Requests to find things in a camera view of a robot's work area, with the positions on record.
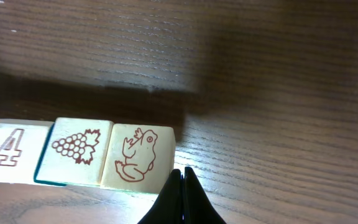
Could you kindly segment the white block number 4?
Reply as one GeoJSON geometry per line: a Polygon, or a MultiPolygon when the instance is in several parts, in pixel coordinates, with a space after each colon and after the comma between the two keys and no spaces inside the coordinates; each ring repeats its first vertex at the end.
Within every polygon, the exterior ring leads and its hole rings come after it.
{"type": "Polygon", "coordinates": [[[0,183],[35,185],[52,121],[0,119],[0,183]]]}

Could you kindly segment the white block with green edge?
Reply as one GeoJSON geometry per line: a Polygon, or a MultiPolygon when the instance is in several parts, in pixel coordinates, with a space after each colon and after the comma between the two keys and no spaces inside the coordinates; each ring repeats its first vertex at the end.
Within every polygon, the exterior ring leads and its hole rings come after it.
{"type": "Polygon", "coordinates": [[[171,127],[114,124],[100,187],[159,193],[173,170],[175,147],[171,127]]]}

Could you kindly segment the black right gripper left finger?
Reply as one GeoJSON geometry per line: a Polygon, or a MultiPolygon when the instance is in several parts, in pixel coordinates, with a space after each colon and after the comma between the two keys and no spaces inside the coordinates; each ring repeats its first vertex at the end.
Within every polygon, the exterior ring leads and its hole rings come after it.
{"type": "Polygon", "coordinates": [[[138,224],[182,223],[181,172],[173,169],[157,199],[138,224]]]}

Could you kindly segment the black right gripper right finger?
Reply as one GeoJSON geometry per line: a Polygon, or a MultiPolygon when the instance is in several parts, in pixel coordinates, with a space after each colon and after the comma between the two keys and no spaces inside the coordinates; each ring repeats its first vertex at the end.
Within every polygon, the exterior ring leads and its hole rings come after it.
{"type": "Polygon", "coordinates": [[[182,189],[183,215],[186,224],[226,224],[215,211],[191,167],[185,167],[182,189]]]}

